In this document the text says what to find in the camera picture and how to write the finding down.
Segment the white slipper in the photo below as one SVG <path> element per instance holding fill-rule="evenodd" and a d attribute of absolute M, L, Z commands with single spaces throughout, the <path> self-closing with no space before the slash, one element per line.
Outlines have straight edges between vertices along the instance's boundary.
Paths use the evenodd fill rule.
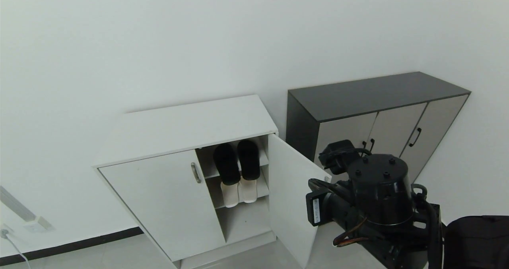
<path fill-rule="evenodd" d="M 234 207 L 239 204 L 238 183 L 227 186 L 221 182 L 221 191 L 223 193 L 224 206 Z"/>
<path fill-rule="evenodd" d="M 245 203 L 255 202 L 258 198 L 258 190 L 256 189 L 256 180 L 244 180 L 240 178 L 240 198 Z"/>

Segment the black slipper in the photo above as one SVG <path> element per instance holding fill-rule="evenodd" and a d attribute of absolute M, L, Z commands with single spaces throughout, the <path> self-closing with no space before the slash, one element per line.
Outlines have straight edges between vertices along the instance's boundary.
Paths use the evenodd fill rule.
<path fill-rule="evenodd" d="M 237 145 L 242 178 L 239 195 L 243 202 L 255 202 L 258 198 L 256 179 L 260 177 L 260 153 L 258 146 L 249 140 L 240 141 Z"/>
<path fill-rule="evenodd" d="M 214 163 L 221 177 L 224 206 L 234 207 L 239 203 L 238 183 L 240 173 L 233 147 L 230 144 L 219 145 L 214 150 Z"/>
<path fill-rule="evenodd" d="M 240 168 L 244 180 L 256 180 L 260 177 L 260 152 L 258 146 L 249 140 L 242 140 L 237 145 Z"/>
<path fill-rule="evenodd" d="M 240 181 L 237 155 L 230 144 L 221 144 L 214 150 L 214 163 L 224 184 L 231 186 Z"/>

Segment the shoe cabinet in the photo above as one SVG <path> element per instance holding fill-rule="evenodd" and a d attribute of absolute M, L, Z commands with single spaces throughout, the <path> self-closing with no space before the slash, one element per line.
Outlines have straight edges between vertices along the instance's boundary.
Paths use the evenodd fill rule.
<path fill-rule="evenodd" d="M 260 153 L 258 198 L 226 208 L 212 155 L 219 144 L 235 148 L 245 139 Z M 310 178 L 331 176 L 278 137 L 257 95 L 124 114 L 93 167 L 171 268 L 195 268 L 276 238 L 305 268 L 322 254 L 314 244 L 332 242 L 316 239 L 320 229 L 307 221 L 304 198 Z"/>
<path fill-rule="evenodd" d="M 328 144 L 348 139 L 400 157 L 413 182 L 469 95 L 422 72 L 291 89 L 286 141 L 320 166 Z"/>

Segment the wall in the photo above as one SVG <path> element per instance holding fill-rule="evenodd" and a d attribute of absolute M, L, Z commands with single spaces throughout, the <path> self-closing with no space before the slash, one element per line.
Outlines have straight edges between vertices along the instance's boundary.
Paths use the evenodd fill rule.
<path fill-rule="evenodd" d="M 2 185 L 55 231 L 2 222 L 22 251 L 135 226 L 90 168 L 119 115 L 257 93 L 284 136 L 288 88 L 418 70 L 434 2 L 1 0 Z"/>
<path fill-rule="evenodd" d="M 509 0 L 447 0 L 419 69 L 472 90 L 417 182 L 442 205 L 445 222 L 509 215 Z"/>

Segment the open cabinet door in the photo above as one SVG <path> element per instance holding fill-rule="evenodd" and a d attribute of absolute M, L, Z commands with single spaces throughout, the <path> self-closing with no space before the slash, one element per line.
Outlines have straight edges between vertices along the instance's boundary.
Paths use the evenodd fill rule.
<path fill-rule="evenodd" d="M 293 257 L 305 268 L 317 227 L 307 220 L 306 195 L 310 178 L 331 176 L 278 136 L 269 135 L 270 225 Z"/>

